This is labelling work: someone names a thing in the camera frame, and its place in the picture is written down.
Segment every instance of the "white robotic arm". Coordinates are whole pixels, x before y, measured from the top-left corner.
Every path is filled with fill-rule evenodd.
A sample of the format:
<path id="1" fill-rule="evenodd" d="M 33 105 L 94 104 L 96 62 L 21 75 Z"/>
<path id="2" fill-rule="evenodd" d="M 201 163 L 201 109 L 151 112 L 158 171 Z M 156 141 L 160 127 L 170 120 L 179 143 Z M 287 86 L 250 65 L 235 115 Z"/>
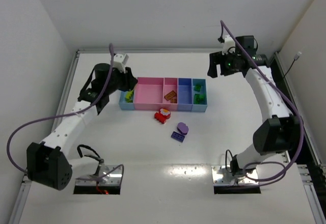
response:
<path id="1" fill-rule="evenodd" d="M 266 77 L 270 79 L 270 82 L 274 83 L 271 75 L 271 69 L 266 66 L 261 66 L 260 70 Z M 280 94 L 278 94 L 261 76 L 256 70 L 250 68 L 247 71 L 245 79 L 251 86 L 258 105 L 260 107 L 262 122 L 273 117 L 277 118 L 289 118 L 292 112 L 283 102 Z M 236 156 L 238 167 L 242 169 L 246 164 L 251 162 L 263 162 L 267 158 L 275 155 L 276 153 L 268 153 L 261 155 L 257 152 L 254 144 L 251 144 L 246 150 Z M 256 164 L 248 166 L 247 169 L 256 168 Z"/>
<path id="2" fill-rule="evenodd" d="M 80 91 L 71 116 L 63 119 L 41 143 L 30 144 L 27 149 L 27 173 L 30 180 L 62 190 L 68 185 L 73 171 L 77 177 L 98 173 L 100 165 L 104 163 L 98 155 L 85 155 L 81 159 L 73 160 L 67 160 L 67 156 L 81 132 L 107 105 L 109 95 L 116 90 L 134 89 L 138 81 L 133 77 L 131 69 L 125 66 L 127 59 L 126 54 L 114 56 L 108 82 L 106 80 L 110 65 L 97 64 Z"/>
<path id="3" fill-rule="evenodd" d="M 254 37 L 243 36 L 236 39 L 250 53 L 263 74 L 275 84 L 268 59 L 264 55 L 256 55 Z M 256 167 L 256 164 L 249 165 L 250 163 L 261 163 L 277 153 L 293 149 L 298 142 L 300 127 L 297 117 L 293 116 L 280 94 L 241 55 L 241 51 L 235 47 L 233 39 L 227 35 L 224 40 L 223 50 L 210 54 L 210 66 L 207 75 L 212 78 L 218 76 L 216 65 L 220 65 L 221 75 L 224 76 L 241 72 L 256 96 L 263 122 L 253 134 L 253 144 L 242 153 L 235 155 L 231 160 L 231 172 L 238 174 L 242 173 L 244 168 L 250 170 Z"/>

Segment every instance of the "red wire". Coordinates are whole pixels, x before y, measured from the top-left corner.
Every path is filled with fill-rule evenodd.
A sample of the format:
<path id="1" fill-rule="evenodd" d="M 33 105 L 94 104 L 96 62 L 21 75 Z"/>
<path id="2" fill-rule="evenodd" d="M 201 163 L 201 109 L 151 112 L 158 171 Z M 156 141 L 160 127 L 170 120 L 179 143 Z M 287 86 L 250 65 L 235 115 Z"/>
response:
<path id="1" fill-rule="evenodd" d="M 96 184 L 96 190 L 97 190 L 98 192 L 100 192 L 101 194 L 108 194 L 108 191 L 107 191 L 107 190 L 101 190 L 101 189 L 99 189 L 99 188 L 98 188 L 98 184 Z"/>

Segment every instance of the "purple lego brick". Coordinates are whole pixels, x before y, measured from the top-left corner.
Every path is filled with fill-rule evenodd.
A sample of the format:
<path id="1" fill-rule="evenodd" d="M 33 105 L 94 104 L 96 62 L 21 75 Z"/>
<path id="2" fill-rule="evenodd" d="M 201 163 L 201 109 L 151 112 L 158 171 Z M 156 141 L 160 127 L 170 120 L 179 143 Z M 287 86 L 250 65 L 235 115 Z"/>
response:
<path id="1" fill-rule="evenodd" d="M 172 133 L 171 137 L 172 137 L 173 139 L 175 139 L 175 140 L 181 142 L 181 143 L 182 143 L 183 140 L 184 140 L 184 136 L 181 135 L 181 134 L 179 134 L 178 132 L 175 132 L 175 131 Z"/>
<path id="2" fill-rule="evenodd" d="M 189 128 L 187 127 L 186 124 L 184 124 L 183 122 L 180 122 L 177 126 L 178 131 L 182 134 L 182 135 L 187 135 L 187 133 L 189 132 Z"/>

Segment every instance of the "metal mounting plate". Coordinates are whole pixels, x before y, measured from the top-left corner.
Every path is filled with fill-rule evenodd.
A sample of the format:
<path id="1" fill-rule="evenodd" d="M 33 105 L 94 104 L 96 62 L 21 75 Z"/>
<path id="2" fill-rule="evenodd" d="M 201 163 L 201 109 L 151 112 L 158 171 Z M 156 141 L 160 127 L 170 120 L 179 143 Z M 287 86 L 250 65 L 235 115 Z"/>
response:
<path id="1" fill-rule="evenodd" d="M 225 165 L 212 165 L 212 176 L 214 187 L 233 187 L 233 186 L 257 186 L 259 183 L 248 179 L 241 175 L 233 176 L 227 171 Z M 254 169 L 252 172 L 247 174 L 252 178 L 258 178 L 257 170 Z"/>
<path id="2" fill-rule="evenodd" d="M 103 165 L 99 171 L 99 175 L 106 174 L 106 172 L 117 166 L 118 165 Z M 98 186 L 118 187 L 120 186 L 122 177 L 122 169 L 120 167 L 106 177 L 103 177 L 103 181 L 99 182 Z M 96 181 L 76 180 L 75 186 L 96 186 Z"/>

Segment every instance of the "white table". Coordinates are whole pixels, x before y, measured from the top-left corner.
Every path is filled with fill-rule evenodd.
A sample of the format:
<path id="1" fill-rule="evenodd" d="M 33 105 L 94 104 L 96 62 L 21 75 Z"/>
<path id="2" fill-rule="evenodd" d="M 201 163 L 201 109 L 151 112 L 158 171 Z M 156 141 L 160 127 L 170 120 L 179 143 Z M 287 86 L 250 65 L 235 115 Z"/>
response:
<path id="1" fill-rule="evenodd" d="M 107 164 L 125 165 L 121 195 L 73 195 L 74 181 L 63 191 L 33 183 L 21 224 L 36 223 L 314 223 L 294 165 L 279 183 L 261 194 L 214 195 L 211 164 L 223 164 L 224 152 L 240 153 L 261 124 L 255 96 L 238 73 L 206 76 L 207 53 L 130 53 L 134 76 L 207 79 L 205 113 L 172 112 L 165 125 L 153 111 L 122 111 L 120 92 L 86 128 L 77 144 L 93 147 Z M 65 112 L 69 112 L 89 73 L 107 53 L 82 53 Z M 181 144 L 170 138 L 178 122 L 189 126 Z M 69 158 L 76 158 L 75 146 Z M 273 160 L 282 162 L 281 156 Z M 258 168 L 259 177 L 280 168 Z"/>

